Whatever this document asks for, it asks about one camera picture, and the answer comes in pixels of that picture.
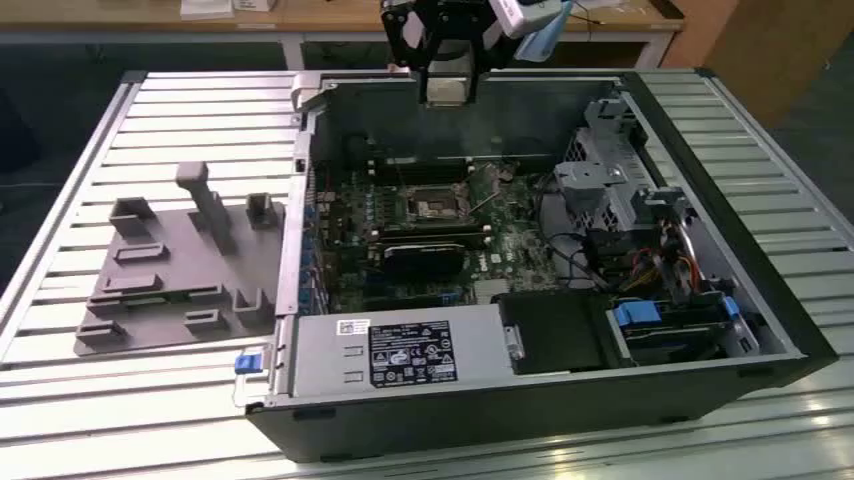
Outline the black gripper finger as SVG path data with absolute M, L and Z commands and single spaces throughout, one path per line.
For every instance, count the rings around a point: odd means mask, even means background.
M 469 60 L 465 81 L 465 103 L 472 104 L 477 96 L 481 77 L 493 69 L 502 69 L 510 62 L 520 39 L 510 38 L 502 31 L 496 18 L 476 23 L 468 36 Z
M 429 64 L 434 55 L 432 27 L 433 1 L 381 1 L 380 21 L 393 57 L 393 64 L 408 69 L 417 83 L 417 102 L 426 103 Z

